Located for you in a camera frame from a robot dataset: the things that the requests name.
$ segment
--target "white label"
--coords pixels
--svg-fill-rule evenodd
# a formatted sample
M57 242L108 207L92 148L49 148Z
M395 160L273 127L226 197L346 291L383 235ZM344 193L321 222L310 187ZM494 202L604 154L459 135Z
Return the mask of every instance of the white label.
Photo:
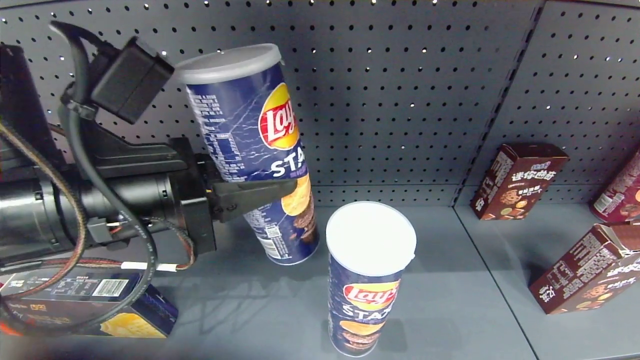
M267 232L267 236L269 236L269 239L282 236L282 233L280 232L280 229L277 226L265 227L264 230L265 232Z
M108 297L117 297L120 296L120 293L127 286L129 280L127 279L104 279L98 285L98 288L95 289L91 296L108 296Z
M609 206L609 204L613 201L612 198L606 196L605 194L602 194L600 196L600 198L598 199L598 201L595 202L595 204L593 204L593 207L598 210L599 213L603 213L604 214L604 210L607 208L607 206Z
M267 252L267 254L269 254L269 256L275 259L282 259L280 253L278 252L278 248L276 248L276 244L273 243L273 240L260 238L258 238L258 240L260 240L262 246L264 247L264 250Z

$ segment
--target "blue can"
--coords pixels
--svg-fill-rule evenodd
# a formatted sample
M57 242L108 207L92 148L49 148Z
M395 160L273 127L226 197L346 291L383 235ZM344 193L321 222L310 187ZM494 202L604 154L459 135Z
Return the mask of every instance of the blue can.
M356 274L329 255L329 336L339 352L360 357L373 350L401 276L402 271L379 277Z
M398 210L359 201L333 213L326 242L329 337L342 354L364 356L376 346L396 301L415 252L415 231Z
M244 215L269 259L306 260L318 246L311 181L280 52L261 44L176 66L204 142L228 182L298 180L290 195Z

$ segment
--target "gray shelf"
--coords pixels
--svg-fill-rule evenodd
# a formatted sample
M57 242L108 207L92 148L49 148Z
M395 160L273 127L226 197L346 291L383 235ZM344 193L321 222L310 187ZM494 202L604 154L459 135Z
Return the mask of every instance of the gray shelf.
M319 208L324 229L335 208ZM366 359L535 359L452 208L400 210L418 234L416 258L376 349ZM297 266L270 262L243 220L217 229L219 251L154 284L180 309L168 340L0 338L0 358L244 360L342 359L327 335L327 255ZM169 234L161 261L181 261ZM124 253L96 254L143 259Z
M540 360L638 359L640 286L601 309L545 315L527 288L591 226L584 204L540 204L519 222L481 222L466 204L456 207L498 287Z

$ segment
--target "black cable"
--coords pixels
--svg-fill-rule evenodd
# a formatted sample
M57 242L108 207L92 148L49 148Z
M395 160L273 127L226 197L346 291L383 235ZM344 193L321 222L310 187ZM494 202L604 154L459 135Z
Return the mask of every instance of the black cable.
M86 54L86 49L82 43L82 40L78 36L73 28L70 28L70 24L65 24L57 21L52 21L50 27L57 33L59 33L71 46L72 58L74 61L74 67L76 70L76 82L74 85L73 99L79 104L86 104L89 99L89 74L88 66L89 60ZM87 155L83 139L81 136L81 119L80 116L74 112L69 112L68 119L67 140L71 147L74 158L76 159L76 165L84 171L89 180L93 183L94 187L98 189L102 195L111 203L111 205L118 210L118 212L138 231L140 238L145 243L145 249L147 250L147 268L143 272L143 275L137 285L133 288L130 294L126 296L120 303L112 307L109 311L96 318L77 323L74 325L68 325L64 327L49 327L43 325L29 325L19 320L8 308L6 302L1 302L0 316L10 319L8 325L14 330L22 332L25 335L68 335L77 334L84 329L95 327L102 322L112 318L118 314L123 308L130 306L139 297L141 297L147 287L151 283L156 272L157 266L157 249L156 244L153 241L151 233L147 230L138 217L124 204L121 198L109 187L103 180L102 176L98 174L97 170L91 163L89 156Z

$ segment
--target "potato chip image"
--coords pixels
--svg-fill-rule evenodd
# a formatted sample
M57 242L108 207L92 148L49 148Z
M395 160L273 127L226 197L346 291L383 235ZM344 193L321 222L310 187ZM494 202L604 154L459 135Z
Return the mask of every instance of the potato chip image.
M282 209L292 217L299 215L307 208L311 196L311 180L309 174L298 178L296 189L282 198Z
M370 325L368 323L359 323L359 322L350 322L350 321L346 321L343 320L340 322L340 326L347 330L350 331L354 334L357 335L371 335L374 332L380 330L382 328L382 325L384 325L385 323L377 323L375 325Z
M598 297L598 300L605 300L608 299L609 297L611 297L613 295L613 293L606 293L604 295L602 295L601 297Z
M100 330L117 338L166 338L138 314L120 313L103 322Z

